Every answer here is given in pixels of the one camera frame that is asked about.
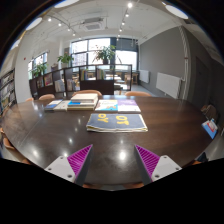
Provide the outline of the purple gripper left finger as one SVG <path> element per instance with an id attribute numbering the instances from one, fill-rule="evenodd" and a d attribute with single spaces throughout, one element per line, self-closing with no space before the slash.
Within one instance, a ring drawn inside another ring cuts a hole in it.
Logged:
<path id="1" fill-rule="evenodd" d="M 93 145 L 88 145 L 68 157 L 59 156 L 45 170 L 82 186 L 91 162 L 92 152 Z"/>

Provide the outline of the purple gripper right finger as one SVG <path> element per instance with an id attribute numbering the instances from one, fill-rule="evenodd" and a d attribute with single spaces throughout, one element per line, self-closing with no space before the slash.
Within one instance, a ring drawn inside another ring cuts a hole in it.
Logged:
<path id="1" fill-rule="evenodd" d="M 181 170 L 168 155 L 158 156 L 139 145 L 135 145 L 135 157 L 144 185 Z"/>

